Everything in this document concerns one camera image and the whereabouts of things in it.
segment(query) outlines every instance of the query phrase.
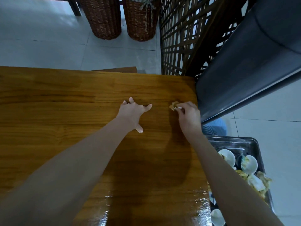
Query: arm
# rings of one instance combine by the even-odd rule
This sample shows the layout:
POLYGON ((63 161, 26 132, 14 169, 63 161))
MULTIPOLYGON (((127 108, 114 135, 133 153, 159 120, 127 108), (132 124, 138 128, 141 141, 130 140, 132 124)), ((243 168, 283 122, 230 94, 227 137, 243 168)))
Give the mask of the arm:
POLYGON ((196 151, 227 225, 279 225, 281 221, 261 197, 212 147, 201 129, 200 111, 192 102, 178 104, 180 127, 196 151))
POLYGON ((130 98, 96 133, 59 153, 0 203, 0 225, 69 225, 99 181, 116 148, 150 110, 130 98))

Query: brown woven basket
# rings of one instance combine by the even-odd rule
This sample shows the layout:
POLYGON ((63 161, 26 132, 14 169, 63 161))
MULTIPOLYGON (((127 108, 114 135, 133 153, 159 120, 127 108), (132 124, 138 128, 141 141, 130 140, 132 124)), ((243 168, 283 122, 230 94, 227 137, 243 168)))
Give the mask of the brown woven basket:
POLYGON ((79 1, 96 37, 110 40, 121 34, 119 0, 79 1))
POLYGON ((156 26, 159 18, 161 0, 152 2, 156 9, 153 11, 153 26, 151 26, 151 8, 148 6, 140 10, 143 3, 132 0, 122 0, 124 15, 126 17, 126 27, 128 35, 137 41, 147 41, 154 37, 156 34, 156 26), (145 13, 147 11, 146 31, 145 31, 145 13))

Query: lattice screen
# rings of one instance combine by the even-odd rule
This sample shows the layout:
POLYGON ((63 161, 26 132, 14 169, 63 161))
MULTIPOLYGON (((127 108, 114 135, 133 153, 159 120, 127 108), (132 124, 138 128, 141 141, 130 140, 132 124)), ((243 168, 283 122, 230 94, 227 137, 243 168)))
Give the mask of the lattice screen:
MULTIPOLYGON (((185 75, 189 59, 205 26, 214 20, 224 0, 162 0, 160 11, 161 67, 165 75, 185 75)), ((235 18, 222 38, 216 40, 216 48, 208 52, 207 59, 199 63, 194 76, 199 76, 216 56, 224 42, 240 23, 243 16, 235 18)))

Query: table top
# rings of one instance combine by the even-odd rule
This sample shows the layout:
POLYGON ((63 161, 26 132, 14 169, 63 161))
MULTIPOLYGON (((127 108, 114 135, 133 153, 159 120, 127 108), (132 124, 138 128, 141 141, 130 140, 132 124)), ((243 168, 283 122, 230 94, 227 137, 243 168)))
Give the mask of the table top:
POLYGON ((169 109, 197 102, 183 76, 0 67, 0 199, 130 96, 153 104, 144 132, 124 138, 73 225, 211 225, 205 174, 169 109))

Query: person's right hand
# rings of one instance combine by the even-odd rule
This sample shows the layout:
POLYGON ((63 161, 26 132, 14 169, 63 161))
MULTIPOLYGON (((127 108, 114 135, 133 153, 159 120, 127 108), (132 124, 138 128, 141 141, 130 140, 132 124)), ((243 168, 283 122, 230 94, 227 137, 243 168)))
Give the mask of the person's right hand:
POLYGON ((201 115, 198 107, 192 102, 177 104, 180 108, 175 108, 179 114, 179 123, 185 137, 189 139, 192 134, 201 133, 201 115))

